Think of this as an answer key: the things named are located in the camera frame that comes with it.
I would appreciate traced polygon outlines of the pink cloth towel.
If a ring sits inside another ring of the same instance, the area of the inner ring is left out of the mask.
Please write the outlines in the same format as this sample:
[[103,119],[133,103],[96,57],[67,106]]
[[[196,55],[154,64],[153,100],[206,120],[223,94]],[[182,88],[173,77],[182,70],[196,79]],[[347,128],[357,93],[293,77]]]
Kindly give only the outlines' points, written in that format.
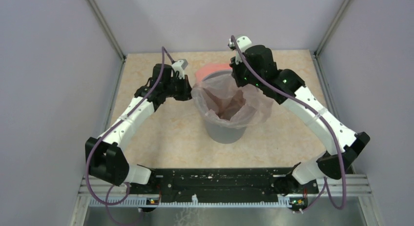
[[227,63],[207,63],[195,71],[195,81],[201,82],[207,76],[219,71],[231,71],[231,67]]

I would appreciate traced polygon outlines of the translucent pink trash bag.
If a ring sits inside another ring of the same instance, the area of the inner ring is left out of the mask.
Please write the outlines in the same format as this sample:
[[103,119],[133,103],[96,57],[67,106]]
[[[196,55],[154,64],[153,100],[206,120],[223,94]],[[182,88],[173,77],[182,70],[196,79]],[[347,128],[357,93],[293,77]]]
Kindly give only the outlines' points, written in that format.
[[203,120],[227,128],[264,123],[274,103],[254,85],[238,87],[230,71],[218,71],[196,83],[191,96]]

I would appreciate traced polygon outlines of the grey plastic trash bin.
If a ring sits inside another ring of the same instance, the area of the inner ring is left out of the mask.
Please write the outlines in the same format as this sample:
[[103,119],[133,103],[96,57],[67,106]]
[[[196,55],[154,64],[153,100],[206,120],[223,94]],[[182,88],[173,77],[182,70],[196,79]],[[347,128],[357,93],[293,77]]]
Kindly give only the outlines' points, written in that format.
[[191,94],[208,135],[221,144],[239,140],[257,112],[248,105],[231,71],[207,76],[195,85]]

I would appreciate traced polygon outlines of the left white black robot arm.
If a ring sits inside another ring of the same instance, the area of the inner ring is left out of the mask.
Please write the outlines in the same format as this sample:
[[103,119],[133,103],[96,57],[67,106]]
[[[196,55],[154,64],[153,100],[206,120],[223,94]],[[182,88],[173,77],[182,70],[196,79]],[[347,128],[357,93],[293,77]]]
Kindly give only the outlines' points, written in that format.
[[191,99],[191,86],[185,68],[188,62],[179,59],[172,65],[156,64],[149,85],[141,86],[126,110],[115,123],[98,138],[89,138],[85,144],[88,174],[110,184],[138,184],[144,193],[156,189],[153,171],[142,165],[131,165],[124,150],[142,125],[167,98],[177,101]]

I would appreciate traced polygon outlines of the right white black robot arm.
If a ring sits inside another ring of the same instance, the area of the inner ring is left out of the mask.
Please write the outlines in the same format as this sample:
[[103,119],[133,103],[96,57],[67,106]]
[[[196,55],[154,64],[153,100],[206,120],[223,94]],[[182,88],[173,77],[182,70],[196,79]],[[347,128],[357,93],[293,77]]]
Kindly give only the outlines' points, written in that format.
[[230,67],[238,87],[253,85],[291,111],[318,137],[326,151],[300,163],[288,174],[286,186],[299,193],[306,183],[322,177],[339,180],[370,141],[366,132],[343,125],[290,69],[278,69],[272,51],[263,45],[237,49]]

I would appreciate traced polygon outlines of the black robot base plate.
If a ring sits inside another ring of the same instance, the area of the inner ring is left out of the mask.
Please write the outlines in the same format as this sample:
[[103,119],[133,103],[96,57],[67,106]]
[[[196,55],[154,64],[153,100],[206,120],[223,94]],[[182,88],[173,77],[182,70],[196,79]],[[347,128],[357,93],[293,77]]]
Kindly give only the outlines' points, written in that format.
[[275,203],[282,197],[316,194],[315,180],[300,185],[290,167],[157,168],[148,184],[131,184],[130,194],[161,195],[162,203]]

